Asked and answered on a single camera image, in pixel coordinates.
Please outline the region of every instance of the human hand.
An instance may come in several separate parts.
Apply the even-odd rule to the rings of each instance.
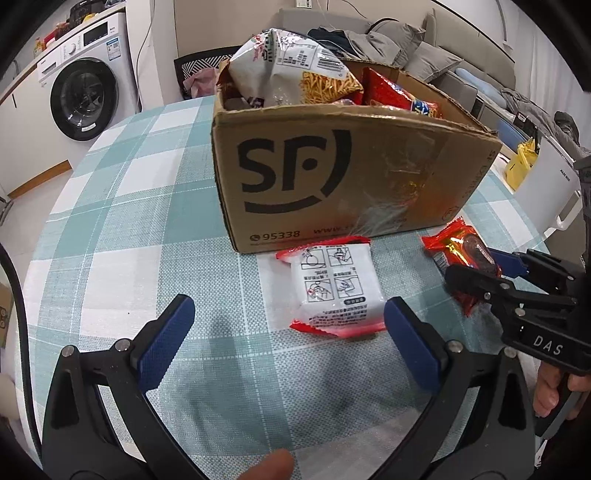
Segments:
[[[547,417],[552,409],[558,405],[558,385],[563,375],[564,372],[557,367],[545,362],[540,364],[534,393],[534,410],[540,417]],[[586,393],[591,391],[591,375],[585,377],[569,375],[569,390]],[[573,420],[577,417],[585,400],[587,400],[587,394],[581,395],[579,401],[567,415],[567,420]]]
[[[293,469],[293,457],[287,450],[280,449],[249,468],[238,480],[290,480]]]

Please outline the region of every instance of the black gripper frame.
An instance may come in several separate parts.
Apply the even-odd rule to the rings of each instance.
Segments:
[[[167,337],[167,325],[182,315],[190,316],[190,322],[184,323],[181,335]],[[533,414],[517,359],[503,352],[472,353],[459,342],[446,344],[401,298],[387,302],[384,317],[415,379],[433,398],[372,480],[468,480],[489,472],[507,480],[528,478],[534,458]],[[118,340],[99,352],[80,353],[71,345],[62,350],[43,428],[42,463],[49,477],[207,480],[145,396],[157,388],[174,356],[165,355],[162,368],[154,344],[164,338],[164,346],[172,343],[175,353],[193,318],[193,301],[178,295],[133,340]],[[160,367],[155,376],[148,368],[154,359]],[[121,447],[98,385],[111,389],[144,462]],[[459,443],[453,453],[433,462],[470,387],[480,390]]]
[[[521,277],[545,293],[519,290],[508,278],[463,265],[450,265],[446,270],[450,290],[490,303],[503,328],[505,344],[567,374],[591,373],[591,288],[584,269],[531,249],[513,254],[491,249],[491,254],[503,276]],[[564,375],[558,387],[557,407],[537,420],[537,436],[551,438],[580,398],[580,392],[568,389],[567,380]]]

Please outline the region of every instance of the small cardboard box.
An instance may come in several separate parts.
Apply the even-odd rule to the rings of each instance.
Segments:
[[[443,92],[371,66],[444,119],[383,106],[288,105],[227,111],[239,96],[222,68],[212,123],[217,190],[233,247],[290,248],[348,234],[442,225],[474,192],[501,141]]]
[[[6,347],[8,321],[12,312],[12,290],[0,283],[0,347]]]

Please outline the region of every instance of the red snack bag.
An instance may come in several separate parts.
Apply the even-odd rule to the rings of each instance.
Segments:
[[[345,98],[352,100],[355,105],[363,105],[363,91],[350,93]]]
[[[433,254],[433,260],[445,273],[452,264],[467,265],[486,273],[501,276],[501,268],[496,264],[490,251],[476,233],[472,225],[466,225],[462,217],[456,218],[441,232],[433,236],[422,236],[425,248]],[[466,316],[478,303],[478,299],[465,293],[456,292],[454,297],[460,302]]]
[[[363,69],[363,91],[364,105],[390,105],[422,115],[440,116],[438,103],[419,100],[369,67]]]

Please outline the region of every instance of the washing machine control panel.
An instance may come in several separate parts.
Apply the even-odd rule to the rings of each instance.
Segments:
[[[117,15],[111,15],[63,40],[63,43],[49,51],[37,64],[39,82],[44,85],[46,78],[60,66],[63,67],[64,63],[69,62],[73,57],[84,55],[86,50],[94,48],[101,41],[104,42],[105,37],[115,36],[118,33]]]

